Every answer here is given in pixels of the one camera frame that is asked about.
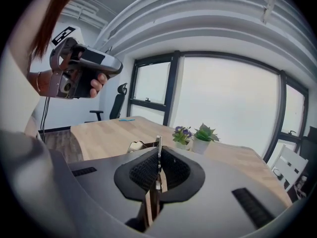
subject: sticker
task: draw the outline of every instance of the sticker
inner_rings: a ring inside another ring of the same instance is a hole
[[[74,32],[76,29],[69,26],[64,31],[62,31],[59,35],[57,35],[54,40],[52,40],[52,43],[57,46],[62,40],[64,40],[69,34]]]

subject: white chair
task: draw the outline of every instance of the white chair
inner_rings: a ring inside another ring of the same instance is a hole
[[[278,170],[283,175],[283,179],[280,180],[280,182],[283,187],[285,180],[289,183],[285,188],[285,190],[288,191],[302,174],[307,163],[308,160],[303,159],[299,154],[294,153],[283,145],[282,150],[272,166],[272,170],[273,172]]]

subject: blue pen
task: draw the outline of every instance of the blue pen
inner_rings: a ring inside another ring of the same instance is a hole
[[[129,120],[127,120],[127,119],[120,119],[119,121],[134,121],[135,119],[129,119]]]

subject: white flower pot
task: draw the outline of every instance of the white flower pot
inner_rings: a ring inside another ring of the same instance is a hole
[[[182,150],[189,150],[189,143],[187,145],[183,145],[180,142],[175,142],[175,147]]]
[[[207,147],[209,146],[210,141],[202,141],[194,137],[192,151],[198,154],[204,154]]]

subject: potted plant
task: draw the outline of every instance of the potted plant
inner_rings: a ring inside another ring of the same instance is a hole
[[[189,131],[189,128],[183,126],[177,126],[173,133],[173,141],[175,142],[176,148],[189,150],[189,139],[192,138],[192,133]]]
[[[217,134],[213,132],[215,129],[210,129],[206,125],[202,124],[199,129],[195,129],[197,132],[194,134],[193,152],[204,154],[205,150],[209,146],[211,141],[219,141]]]

